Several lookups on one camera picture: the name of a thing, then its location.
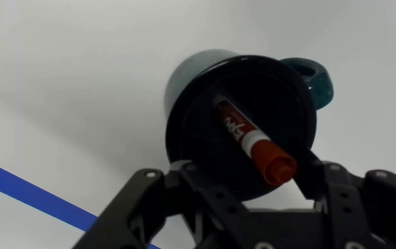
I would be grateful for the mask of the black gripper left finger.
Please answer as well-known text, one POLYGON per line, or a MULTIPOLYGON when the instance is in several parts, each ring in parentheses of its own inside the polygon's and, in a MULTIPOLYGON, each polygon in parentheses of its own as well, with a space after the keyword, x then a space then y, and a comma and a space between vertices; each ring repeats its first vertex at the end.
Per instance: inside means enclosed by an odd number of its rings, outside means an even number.
POLYGON ((170 216, 180 215, 194 249, 216 249, 217 232, 198 207, 198 197, 177 174, 136 172, 73 249, 148 249, 170 216))

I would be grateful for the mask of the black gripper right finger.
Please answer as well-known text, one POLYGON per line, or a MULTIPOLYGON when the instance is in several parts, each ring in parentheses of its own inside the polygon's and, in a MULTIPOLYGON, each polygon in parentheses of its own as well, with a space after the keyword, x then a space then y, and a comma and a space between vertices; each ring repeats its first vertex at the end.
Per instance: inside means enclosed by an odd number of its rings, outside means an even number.
POLYGON ((299 160, 295 182, 314 203, 323 249, 396 249, 396 175, 363 178, 316 157, 299 160))

